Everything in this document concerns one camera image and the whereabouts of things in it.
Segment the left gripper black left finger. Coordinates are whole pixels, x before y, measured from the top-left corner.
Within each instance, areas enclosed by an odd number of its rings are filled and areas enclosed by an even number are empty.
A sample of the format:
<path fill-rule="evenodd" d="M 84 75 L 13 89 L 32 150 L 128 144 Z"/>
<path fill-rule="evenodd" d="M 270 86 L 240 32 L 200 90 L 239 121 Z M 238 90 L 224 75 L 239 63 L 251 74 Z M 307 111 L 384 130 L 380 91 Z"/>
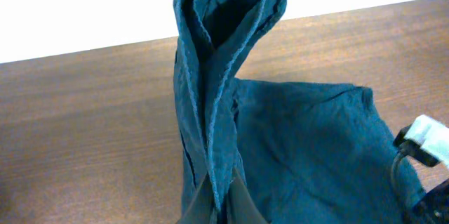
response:
<path fill-rule="evenodd" d="M 214 208 L 213 188 L 207 174 L 177 224 L 209 224 Z"/>

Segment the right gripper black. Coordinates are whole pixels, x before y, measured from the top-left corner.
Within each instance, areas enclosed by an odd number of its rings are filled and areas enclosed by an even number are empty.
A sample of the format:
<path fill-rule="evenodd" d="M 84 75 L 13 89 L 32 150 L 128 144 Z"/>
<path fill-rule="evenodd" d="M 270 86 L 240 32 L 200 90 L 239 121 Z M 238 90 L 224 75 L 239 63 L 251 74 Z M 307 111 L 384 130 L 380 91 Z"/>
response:
<path fill-rule="evenodd" d="M 419 143 L 415 142 L 415 136 L 406 137 L 406 133 L 411 131 L 411 125 L 402 128 L 394 140 L 394 147 L 398 152 L 391 165 L 391 185 L 398 196 L 398 182 L 396 177 L 401 161 L 407 156 L 412 157 L 427 167 L 435 167 L 440 163 L 433 155 L 422 149 Z M 426 195 L 411 209 L 408 215 L 410 223 L 418 223 L 421 219 L 425 223 L 448 224 L 448 180 L 443 181 Z"/>

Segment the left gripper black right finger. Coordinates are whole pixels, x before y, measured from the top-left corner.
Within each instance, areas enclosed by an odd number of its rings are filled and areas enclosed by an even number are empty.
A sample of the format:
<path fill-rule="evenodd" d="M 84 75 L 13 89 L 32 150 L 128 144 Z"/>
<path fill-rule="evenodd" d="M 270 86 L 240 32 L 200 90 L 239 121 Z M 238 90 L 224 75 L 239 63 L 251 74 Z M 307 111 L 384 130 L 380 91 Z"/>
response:
<path fill-rule="evenodd" d="M 229 224 L 269 224 L 257 209 L 236 168 L 232 169 L 226 200 Z"/>

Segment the dark blue shorts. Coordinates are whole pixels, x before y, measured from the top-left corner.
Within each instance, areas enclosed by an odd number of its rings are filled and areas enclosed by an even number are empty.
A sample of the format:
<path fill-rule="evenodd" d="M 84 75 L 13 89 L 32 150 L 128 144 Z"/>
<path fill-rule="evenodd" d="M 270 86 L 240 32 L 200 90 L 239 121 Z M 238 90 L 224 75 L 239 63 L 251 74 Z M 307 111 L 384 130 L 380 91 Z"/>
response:
<path fill-rule="evenodd" d="M 228 223 L 232 169 L 268 223 L 410 223 L 425 195 L 398 168 L 373 92 L 353 84 L 239 79 L 251 49 L 287 0 L 174 0 L 173 88 L 183 146 L 182 214 L 208 174 L 210 223 Z"/>

